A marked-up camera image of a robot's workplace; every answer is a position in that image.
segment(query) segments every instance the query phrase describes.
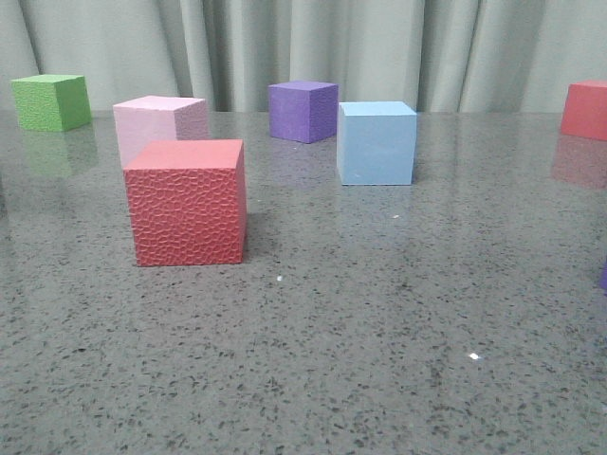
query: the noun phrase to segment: textured red cube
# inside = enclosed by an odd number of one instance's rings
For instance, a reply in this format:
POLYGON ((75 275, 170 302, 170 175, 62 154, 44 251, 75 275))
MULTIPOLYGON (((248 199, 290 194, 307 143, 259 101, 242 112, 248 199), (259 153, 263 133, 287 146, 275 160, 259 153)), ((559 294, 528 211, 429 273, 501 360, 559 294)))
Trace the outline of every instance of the textured red cube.
POLYGON ((607 81, 569 85, 562 113, 564 135, 607 140, 607 81))
POLYGON ((138 265, 242 262, 242 140, 154 141, 123 172, 138 265))

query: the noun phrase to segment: blue cube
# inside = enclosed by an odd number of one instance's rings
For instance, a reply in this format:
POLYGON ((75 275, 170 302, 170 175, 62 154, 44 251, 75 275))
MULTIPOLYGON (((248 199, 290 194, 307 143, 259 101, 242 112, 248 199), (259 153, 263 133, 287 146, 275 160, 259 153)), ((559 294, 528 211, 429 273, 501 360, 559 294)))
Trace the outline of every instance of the blue cube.
POLYGON ((402 101, 341 102, 342 185, 411 185, 417 113, 402 101))

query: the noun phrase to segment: cube face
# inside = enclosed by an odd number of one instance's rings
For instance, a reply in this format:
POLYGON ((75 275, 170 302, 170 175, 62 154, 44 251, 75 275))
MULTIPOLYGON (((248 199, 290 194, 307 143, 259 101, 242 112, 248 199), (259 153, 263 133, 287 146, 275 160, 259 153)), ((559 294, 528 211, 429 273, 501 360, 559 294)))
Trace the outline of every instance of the cube face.
POLYGON ((569 85, 562 113, 564 135, 607 140, 607 81, 569 85))
POLYGON ((39 75, 11 81, 19 125, 34 131, 67 131, 90 123, 84 76, 39 75))
POLYGON ((309 144, 337 132, 337 84, 291 81, 270 85, 267 91, 272 137, 309 144))
POLYGON ((154 140, 209 138, 206 100, 148 96, 114 105, 120 163, 128 165, 154 140))
POLYGON ((138 265, 242 262, 242 140, 152 142, 123 171, 138 265))
POLYGON ((343 102, 338 120, 342 185, 411 185, 417 115, 401 101, 343 102))

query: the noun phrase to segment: curtain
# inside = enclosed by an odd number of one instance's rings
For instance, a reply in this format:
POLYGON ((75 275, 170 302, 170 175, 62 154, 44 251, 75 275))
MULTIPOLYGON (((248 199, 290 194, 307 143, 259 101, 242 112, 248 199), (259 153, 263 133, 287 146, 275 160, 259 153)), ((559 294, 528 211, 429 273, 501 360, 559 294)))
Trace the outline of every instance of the curtain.
POLYGON ((2 0, 9 80, 84 74, 95 110, 144 95, 267 110, 267 86, 336 82, 340 100, 430 112, 559 112, 607 79, 604 0, 2 0))

